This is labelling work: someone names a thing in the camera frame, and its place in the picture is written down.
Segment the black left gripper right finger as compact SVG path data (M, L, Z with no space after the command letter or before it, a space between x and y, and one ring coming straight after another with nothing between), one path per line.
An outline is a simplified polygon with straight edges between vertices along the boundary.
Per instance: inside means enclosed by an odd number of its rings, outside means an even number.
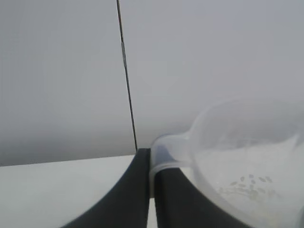
M159 228L248 228L203 196L178 168L164 169L154 178Z

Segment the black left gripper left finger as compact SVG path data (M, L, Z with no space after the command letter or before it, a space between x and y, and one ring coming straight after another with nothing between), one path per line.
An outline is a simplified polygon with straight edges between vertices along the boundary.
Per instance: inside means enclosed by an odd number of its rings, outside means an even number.
M65 228L145 228L150 202L150 153L139 149L119 181Z

